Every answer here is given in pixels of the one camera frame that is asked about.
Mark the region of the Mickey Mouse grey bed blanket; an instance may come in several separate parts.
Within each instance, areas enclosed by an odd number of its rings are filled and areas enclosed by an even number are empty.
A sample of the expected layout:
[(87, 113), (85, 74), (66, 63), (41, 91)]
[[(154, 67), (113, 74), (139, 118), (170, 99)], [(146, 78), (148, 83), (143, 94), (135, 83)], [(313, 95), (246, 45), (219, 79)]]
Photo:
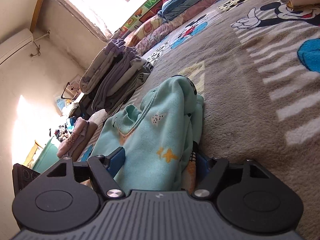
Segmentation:
[(298, 233), (319, 239), (319, 7), (217, 2), (144, 56), (154, 70), (127, 103), (187, 76), (204, 97), (201, 150), (265, 166), (303, 201)]

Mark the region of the dark cluttered desk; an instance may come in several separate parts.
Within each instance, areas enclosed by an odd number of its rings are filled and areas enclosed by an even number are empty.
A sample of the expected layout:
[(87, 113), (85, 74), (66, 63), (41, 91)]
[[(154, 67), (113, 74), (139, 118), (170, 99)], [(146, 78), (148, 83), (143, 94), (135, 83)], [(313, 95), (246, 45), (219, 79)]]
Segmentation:
[(84, 120), (89, 120), (89, 118), (94, 114), (94, 111), (92, 110), (92, 102), (93, 100), (89, 98), (88, 94), (80, 93), (80, 95), (73, 101), (68, 117), (82, 117)]

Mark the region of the teal plastic storage box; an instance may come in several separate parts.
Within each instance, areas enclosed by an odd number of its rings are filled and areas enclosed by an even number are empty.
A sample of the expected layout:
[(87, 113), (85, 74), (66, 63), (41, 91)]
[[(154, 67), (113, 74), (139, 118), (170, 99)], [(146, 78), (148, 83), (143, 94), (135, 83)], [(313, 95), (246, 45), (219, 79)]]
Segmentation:
[(46, 143), (39, 157), (35, 161), (32, 169), (36, 172), (43, 173), (57, 161), (59, 161), (59, 158), (57, 156), (59, 146), (60, 142), (56, 139), (56, 137), (52, 137)]

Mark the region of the pink and beige folded stack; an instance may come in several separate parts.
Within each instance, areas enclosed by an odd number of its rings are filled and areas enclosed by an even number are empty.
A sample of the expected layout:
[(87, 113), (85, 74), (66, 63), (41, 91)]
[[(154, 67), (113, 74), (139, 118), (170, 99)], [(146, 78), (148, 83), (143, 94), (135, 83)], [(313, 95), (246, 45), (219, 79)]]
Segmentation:
[(59, 145), (57, 157), (71, 157), (73, 161), (79, 161), (85, 150), (95, 146), (106, 119), (104, 109), (95, 112), (88, 120), (77, 118), (71, 135)]

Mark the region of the white wall air conditioner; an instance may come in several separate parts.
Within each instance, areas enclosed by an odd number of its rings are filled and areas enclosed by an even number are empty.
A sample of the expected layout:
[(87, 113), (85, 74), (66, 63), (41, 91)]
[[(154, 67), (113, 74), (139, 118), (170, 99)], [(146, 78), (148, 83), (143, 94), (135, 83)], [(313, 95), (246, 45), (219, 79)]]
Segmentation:
[(0, 46), (0, 64), (14, 55), (17, 51), (33, 42), (33, 34), (29, 29), (23, 29), (16, 33)]

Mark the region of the mint lion print garment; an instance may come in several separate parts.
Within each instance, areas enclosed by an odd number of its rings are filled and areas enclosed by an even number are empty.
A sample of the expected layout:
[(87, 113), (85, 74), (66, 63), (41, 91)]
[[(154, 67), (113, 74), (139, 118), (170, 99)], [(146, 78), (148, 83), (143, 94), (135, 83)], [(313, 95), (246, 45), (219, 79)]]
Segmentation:
[(151, 89), (140, 106), (127, 105), (108, 118), (92, 155), (108, 156), (125, 150), (125, 162), (115, 181), (130, 190), (178, 191), (195, 189), (193, 144), (202, 134), (204, 98), (181, 75)]

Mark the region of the grey and purple folded stack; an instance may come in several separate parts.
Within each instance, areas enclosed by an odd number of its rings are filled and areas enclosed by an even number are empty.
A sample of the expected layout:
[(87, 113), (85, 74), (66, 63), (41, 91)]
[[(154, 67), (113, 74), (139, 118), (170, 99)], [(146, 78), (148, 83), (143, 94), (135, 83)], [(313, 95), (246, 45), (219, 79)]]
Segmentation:
[(94, 58), (79, 86), (92, 101), (92, 111), (110, 113), (146, 82), (152, 70), (135, 47), (113, 39)]

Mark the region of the colourful alphabet foam mat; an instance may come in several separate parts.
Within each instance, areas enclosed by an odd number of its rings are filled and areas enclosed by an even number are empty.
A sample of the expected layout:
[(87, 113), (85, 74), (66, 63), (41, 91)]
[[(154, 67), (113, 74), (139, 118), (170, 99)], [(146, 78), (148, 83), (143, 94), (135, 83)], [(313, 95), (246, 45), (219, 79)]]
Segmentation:
[(135, 32), (144, 22), (155, 16), (160, 11), (163, 0), (146, 0), (119, 28), (118, 37), (126, 38)]

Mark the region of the pink folded quilt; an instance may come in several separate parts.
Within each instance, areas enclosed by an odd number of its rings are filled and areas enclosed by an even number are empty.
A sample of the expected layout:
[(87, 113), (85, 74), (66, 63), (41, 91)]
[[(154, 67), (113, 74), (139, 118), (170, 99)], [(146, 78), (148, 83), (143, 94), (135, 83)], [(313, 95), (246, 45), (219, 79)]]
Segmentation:
[(144, 55), (148, 50), (161, 42), (168, 34), (180, 27), (194, 16), (204, 11), (218, 0), (201, 0), (190, 8), (182, 12), (176, 18), (168, 23), (163, 23), (156, 30), (152, 31), (148, 36), (139, 41), (135, 48), (140, 55)]

